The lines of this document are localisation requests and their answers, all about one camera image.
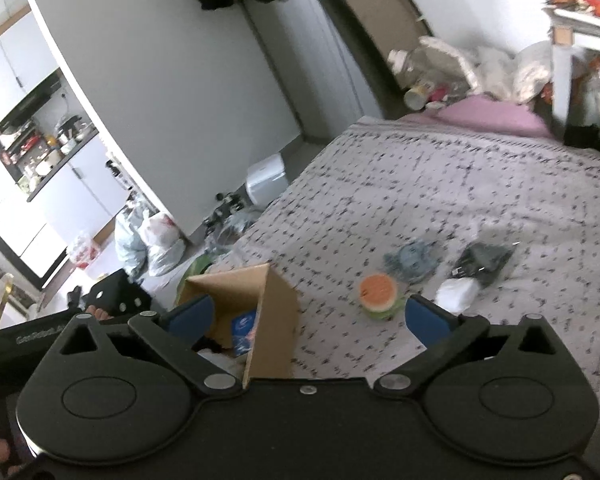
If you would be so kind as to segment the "watermelon slice plush toy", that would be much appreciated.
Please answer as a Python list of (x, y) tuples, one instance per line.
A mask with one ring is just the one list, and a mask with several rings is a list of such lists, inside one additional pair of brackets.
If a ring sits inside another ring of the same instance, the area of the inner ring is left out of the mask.
[(392, 318), (405, 304), (399, 283), (389, 274), (367, 275), (358, 284), (358, 302), (373, 320)]

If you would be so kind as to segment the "blue octopus plush toy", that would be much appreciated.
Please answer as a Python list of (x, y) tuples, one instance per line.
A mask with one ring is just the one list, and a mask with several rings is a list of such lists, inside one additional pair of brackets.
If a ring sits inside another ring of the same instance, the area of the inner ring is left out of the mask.
[(439, 265), (437, 246), (430, 240), (411, 240), (396, 252), (384, 255), (384, 268), (403, 283), (418, 283), (433, 274)]

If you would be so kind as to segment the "dark item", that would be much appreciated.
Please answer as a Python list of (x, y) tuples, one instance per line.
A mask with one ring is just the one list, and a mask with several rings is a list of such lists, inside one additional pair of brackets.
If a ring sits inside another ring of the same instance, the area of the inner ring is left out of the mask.
[(452, 265), (449, 278), (472, 278), (486, 288), (498, 278), (513, 253), (508, 246), (472, 242)]

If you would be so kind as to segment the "white folded cloth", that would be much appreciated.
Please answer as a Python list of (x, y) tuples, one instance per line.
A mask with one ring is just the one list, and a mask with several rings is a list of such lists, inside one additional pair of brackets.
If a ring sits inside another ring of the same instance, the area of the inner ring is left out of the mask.
[(479, 282), (475, 278), (448, 278), (436, 292), (434, 303), (454, 315), (469, 309), (480, 292)]

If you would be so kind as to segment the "brown cardboard box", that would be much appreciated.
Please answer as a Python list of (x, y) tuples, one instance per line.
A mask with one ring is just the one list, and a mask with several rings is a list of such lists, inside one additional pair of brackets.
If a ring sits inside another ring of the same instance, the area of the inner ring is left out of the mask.
[(269, 264), (191, 276), (185, 280), (176, 304), (209, 297), (212, 321), (204, 336), (236, 356), (234, 323), (249, 313), (254, 320), (242, 357), (242, 384), (253, 379), (287, 379), (297, 341), (300, 307), (296, 291)]

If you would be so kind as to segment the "white plastic bag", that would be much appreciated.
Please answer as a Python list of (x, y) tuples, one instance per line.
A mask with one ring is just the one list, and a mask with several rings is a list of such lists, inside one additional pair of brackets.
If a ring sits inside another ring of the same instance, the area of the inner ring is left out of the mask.
[(147, 247), (148, 274), (153, 278), (167, 274), (181, 262), (185, 240), (178, 226), (164, 212), (145, 211), (138, 234)]

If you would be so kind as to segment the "grey patterned bed cover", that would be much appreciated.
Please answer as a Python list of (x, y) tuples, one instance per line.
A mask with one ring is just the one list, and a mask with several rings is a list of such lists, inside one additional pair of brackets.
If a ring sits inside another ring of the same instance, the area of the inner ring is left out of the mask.
[[(600, 153), (552, 140), (362, 118), (318, 154), (215, 265), (268, 263), (300, 295), (294, 374), (376, 379), (420, 351), (402, 318), (376, 322), (358, 283), (419, 240), (432, 297), (470, 243), (513, 247), (471, 311), (544, 316), (600, 400)], [(600, 468), (600, 424), (586, 455)]]

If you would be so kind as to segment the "pink pillow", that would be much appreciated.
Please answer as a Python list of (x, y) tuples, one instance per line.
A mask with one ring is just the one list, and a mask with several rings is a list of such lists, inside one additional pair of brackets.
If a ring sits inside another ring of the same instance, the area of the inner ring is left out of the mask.
[(407, 114), (401, 117), (400, 121), (445, 125), (520, 138), (554, 138), (544, 120), (529, 110), (528, 106), (492, 100), (487, 96), (468, 96), (440, 110)]

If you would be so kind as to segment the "clear plastic bottle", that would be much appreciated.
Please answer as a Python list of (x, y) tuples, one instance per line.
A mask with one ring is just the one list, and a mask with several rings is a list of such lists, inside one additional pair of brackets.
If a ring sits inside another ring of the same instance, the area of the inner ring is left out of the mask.
[(445, 76), (434, 67), (424, 47), (413, 50), (392, 49), (387, 55), (387, 63), (403, 91), (410, 90), (421, 80), (430, 81), (436, 87), (445, 83)]

